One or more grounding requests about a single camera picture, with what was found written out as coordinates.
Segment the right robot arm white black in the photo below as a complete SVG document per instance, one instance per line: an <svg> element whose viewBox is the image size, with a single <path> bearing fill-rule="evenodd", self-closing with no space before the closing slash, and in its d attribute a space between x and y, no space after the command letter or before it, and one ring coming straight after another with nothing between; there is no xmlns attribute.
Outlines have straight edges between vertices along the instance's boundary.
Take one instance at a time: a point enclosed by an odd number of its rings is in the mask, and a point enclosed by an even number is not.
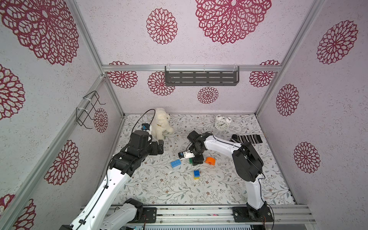
<svg viewBox="0 0 368 230"><path fill-rule="evenodd" d="M186 150L179 152L180 159L192 159L193 165L204 162L203 153L206 150L216 151L232 158L238 176L245 181L247 203L244 216L251 221L266 222L269 207L262 194L261 180L264 162L254 148L254 144L262 143L258 135L233 135L230 141L220 139L212 132L198 134L192 131L188 136L190 141Z"/></svg>

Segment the light blue long lego brick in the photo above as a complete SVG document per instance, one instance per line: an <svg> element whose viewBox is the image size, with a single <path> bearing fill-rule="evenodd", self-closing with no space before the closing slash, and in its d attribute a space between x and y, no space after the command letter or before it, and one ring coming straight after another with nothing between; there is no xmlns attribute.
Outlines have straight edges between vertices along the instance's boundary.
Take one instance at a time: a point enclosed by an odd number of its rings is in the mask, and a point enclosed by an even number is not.
<svg viewBox="0 0 368 230"><path fill-rule="evenodd" d="M180 166L181 164L182 164L181 160L175 160L175 161L170 163L172 168L176 168L176 167Z"/></svg>

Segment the orange rounded lego brick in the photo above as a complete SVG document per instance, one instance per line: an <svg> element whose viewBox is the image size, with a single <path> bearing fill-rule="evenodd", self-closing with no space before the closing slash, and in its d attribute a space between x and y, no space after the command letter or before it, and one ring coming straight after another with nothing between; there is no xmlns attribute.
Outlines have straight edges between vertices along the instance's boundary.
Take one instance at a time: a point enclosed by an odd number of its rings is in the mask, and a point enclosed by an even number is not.
<svg viewBox="0 0 368 230"><path fill-rule="evenodd" d="M209 164L209 165L212 165L212 166L215 166L216 164L216 159L212 158L212 157L207 157L205 159L205 163L206 164Z"/></svg>

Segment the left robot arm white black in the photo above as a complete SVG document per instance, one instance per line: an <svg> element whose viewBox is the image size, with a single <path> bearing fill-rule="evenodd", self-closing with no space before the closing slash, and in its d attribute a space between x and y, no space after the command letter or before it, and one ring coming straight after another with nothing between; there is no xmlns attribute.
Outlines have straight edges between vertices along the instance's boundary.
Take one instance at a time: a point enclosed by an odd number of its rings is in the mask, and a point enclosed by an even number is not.
<svg viewBox="0 0 368 230"><path fill-rule="evenodd" d="M119 230L126 224L146 221L143 203L128 199L114 214L107 213L119 191L149 155L163 154L163 140L153 141L149 132L136 130L120 152L110 160L105 177L83 211L62 230Z"/></svg>

